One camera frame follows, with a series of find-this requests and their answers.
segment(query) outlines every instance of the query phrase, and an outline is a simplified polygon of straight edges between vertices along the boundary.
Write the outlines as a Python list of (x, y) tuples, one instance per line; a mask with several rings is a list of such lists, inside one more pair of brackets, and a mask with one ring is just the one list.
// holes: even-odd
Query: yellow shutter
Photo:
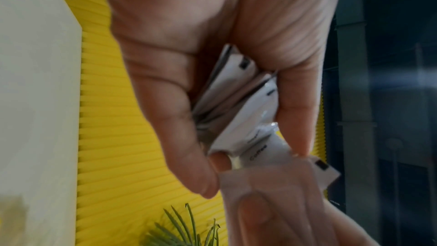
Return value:
[(76, 245), (137, 245), (145, 226), (163, 220), (163, 208), (184, 211), (187, 202), (198, 231), (216, 218), (227, 245), (221, 196), (190, 193), (165, 166), (110, 34), (106, 0), (65, 1), (83, 30)]

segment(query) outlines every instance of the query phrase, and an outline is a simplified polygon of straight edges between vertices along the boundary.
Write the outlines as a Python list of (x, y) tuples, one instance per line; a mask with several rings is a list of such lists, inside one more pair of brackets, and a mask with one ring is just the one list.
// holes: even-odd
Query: bundle of packets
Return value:
[(233, 170), (221, 173), (229, 245), (243, 245), (237, 207), (261, 194), (304, 245), (337, 245), (321, 191), (339, 177), (318, 157), (299, 158), (280, 138), (276, 77), (226, 45), (192, 109), (206, 154), (225, 152)]

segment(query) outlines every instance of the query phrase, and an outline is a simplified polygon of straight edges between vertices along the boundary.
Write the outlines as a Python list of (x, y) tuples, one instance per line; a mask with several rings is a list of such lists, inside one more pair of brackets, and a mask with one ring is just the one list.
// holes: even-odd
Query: hand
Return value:
[(108, 0), (140, 108), (170, 170), (192, 192), (214, 196), (190, 100), (223, 45), (278, 70), (279, 128), (296, 153), (312, 148), (326, 39), (337, 0)]
[[(325, 200), (340, 246), (378, 246), (359, 225)], [(239, 221), (246, 246), (304, 246), (282, 217), (262, 196), (253, 194), (239, 204)]]

